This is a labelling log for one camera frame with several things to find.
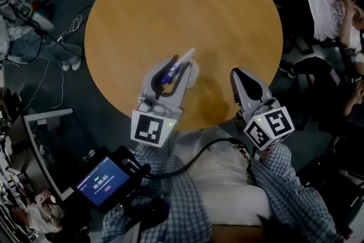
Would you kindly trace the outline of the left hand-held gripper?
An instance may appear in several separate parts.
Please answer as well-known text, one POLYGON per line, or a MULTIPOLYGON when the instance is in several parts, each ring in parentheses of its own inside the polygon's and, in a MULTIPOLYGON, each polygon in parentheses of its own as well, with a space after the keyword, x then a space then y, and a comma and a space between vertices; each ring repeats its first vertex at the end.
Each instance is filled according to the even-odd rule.
POLYGON ((172 76, 163 79, 176 61, 177 55, 169 57, 145 75, 139 105, 132 113, 130 138, 133 141, 161 148, 179 123, 193 63, 180 65, 172 76))

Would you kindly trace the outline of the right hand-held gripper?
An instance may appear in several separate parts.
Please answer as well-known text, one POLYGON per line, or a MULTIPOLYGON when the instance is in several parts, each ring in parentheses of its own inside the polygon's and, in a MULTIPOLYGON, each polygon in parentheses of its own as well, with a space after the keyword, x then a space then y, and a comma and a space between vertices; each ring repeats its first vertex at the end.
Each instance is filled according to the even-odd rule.
POLYGON ((239 106, 235 115, 237 131, 246 134, 258 150, 272 148, 295 130, 287 108, 271 96, 268 86, 256 75, 233 68, 230 83, 239 106), (243 108, 243 103, 247 103, 247 108, 243 108))

